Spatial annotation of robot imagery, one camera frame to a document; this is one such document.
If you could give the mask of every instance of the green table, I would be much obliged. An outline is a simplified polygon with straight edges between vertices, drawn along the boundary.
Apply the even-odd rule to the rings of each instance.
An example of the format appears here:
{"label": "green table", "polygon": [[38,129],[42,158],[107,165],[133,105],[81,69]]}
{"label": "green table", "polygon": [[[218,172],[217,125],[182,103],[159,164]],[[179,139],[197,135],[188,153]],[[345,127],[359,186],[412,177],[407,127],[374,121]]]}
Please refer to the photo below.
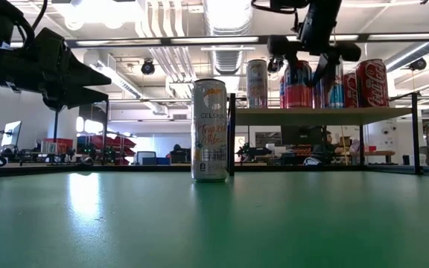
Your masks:
{"label": "green table", "polygon": [[429,268],[429,176],[1,178],[0,267]]}

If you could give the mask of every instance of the computer monitor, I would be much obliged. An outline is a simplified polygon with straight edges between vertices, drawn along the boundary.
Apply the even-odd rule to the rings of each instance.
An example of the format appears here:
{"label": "computer monitor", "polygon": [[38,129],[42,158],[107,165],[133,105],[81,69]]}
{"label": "computer monitor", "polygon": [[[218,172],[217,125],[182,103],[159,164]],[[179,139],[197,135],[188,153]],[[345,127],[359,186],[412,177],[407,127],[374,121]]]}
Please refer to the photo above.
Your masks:
{"label": "computer monitor", "polygon": [[19,140],[19,132],[21,131],[21,124],[21,121],[6,124],[6,126],[4,127],[4,132],[10,134],[3,134],[1,146],[17,146]]}
{"label": "computer monitor", "polygon": [[283,145],[322,144],[321,127],[281,126]]}

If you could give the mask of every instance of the ceiling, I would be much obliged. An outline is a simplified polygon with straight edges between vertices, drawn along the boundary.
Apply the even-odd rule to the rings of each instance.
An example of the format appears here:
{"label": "ceiling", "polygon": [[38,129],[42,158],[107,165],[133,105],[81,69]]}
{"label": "ceiling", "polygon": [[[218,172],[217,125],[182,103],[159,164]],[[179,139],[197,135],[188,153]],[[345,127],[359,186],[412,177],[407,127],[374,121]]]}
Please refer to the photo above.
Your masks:
{"label": "ceiling", "polygon": [[[36,18],[42,1],[10,0],[21,11],[24,12],[26,19],[32,23]],[[385,3],[397,5],[385,6]],[[203,16],[203,3],[198,0],[182,1],[182,26],[187,36],[205,36],[205,22]],[[102,23],[86,23],[78,31],[70,31],[65,26],[65,18],[58,10],[49,5],[46,15],[39,24],[39,29],[47,27],[64,36],[66,39],[101,39],[101,38],[137,38],[134,22],[125,22],[118,29],[109,29]],[[300,10],[299,16],[302,20],[306,10]],[[293,34],[290,29],[293,26],[293,17],[291,15],[282,15],[277,13],[268,13],[265,11],[254,10],[252,14],[250,34],[268,35],[268,34]],[[418,1],[407,0],[365,0],[352,1],[344,0],[337,18],[337,27],[335,31],[339,34],[359,34],[359,33],[402,33],[402,32],[422,32],[429,31],[429,2],[420,5]],[[17,31],[14,31],[13,40],[20,40]],[[398,56],[401,53],[407,53],[414,45],[408,42],[397,43],[369,43],[358,44],[362,48],[361,60],[380,58],[388,60]],[[269,57],[264,45],[253,45],[254,51],[244,53],[244,62],[254,59],[266,59]],[[209,52],[201,51],[201,47],[188,47],[191,62],[196,72],[197,78],[212,77],[212,63]],[[85,49],[74,50],[80,60],[83,59]],[[117,71],[124,74],[130,83],[137,85],[143,90],[144,98],[169,98],[170,95],[165,90],[166,75],[155,62],[156,71],[152,75],[143,75],[140,71],[143,59],[150,58],[151,54],[148,48],[117,48],[108,49],[108,52],[116,58]],[[306,53],[299,53],[299,58],[308,60],[313,66],[316,65],[317,57],[309,56]],[[407,70],[396,70],[389,75],[395,78],[396,92],[390,88],[390,95],[399,95],[411,92],[414,89],[422,89],[429,95],[429,54],[424,57],[427,61],[427,68],[424,71],[415,73],[413,84],[412,74]],[[356,66],[356,63],[344,63],[344,70],[348,71]],[[241,78],[238,95],[243,95],[245,90],[245,78]],[[110,98],[131,98],[117,86],[99,87],[98,90],[107,92]],[[279,96],[279,80],[276,76],[270,81],[270,97]],[[408,105],[408,101],[401,101],[397,105]],[[140,103],[120,103],[114,104],[112,109],[143,109]],[[421,103],[421,109],[429,109],[429,101]]]}

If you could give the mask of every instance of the shelf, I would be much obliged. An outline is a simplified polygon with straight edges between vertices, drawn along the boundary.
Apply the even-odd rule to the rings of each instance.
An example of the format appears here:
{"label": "shelf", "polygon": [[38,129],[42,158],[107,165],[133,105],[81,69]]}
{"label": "shelf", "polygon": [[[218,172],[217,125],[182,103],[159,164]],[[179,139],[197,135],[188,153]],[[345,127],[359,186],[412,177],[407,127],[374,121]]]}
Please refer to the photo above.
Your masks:
{"label": "shelf", "polygon": [[236,109],[238,126],[358,126],[411,113],[410,108]]}

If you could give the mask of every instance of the metal shelf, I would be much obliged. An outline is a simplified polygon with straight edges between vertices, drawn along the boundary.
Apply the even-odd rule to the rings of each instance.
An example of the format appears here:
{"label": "metal shelf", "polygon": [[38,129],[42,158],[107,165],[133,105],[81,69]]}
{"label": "metal shelf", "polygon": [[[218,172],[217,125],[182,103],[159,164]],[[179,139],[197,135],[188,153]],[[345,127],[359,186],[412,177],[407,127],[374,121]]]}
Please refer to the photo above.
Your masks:
{"label": "metal shelf", "polygon": [[359,126],[411,114],[411,108],[236,109],[238,126]]}

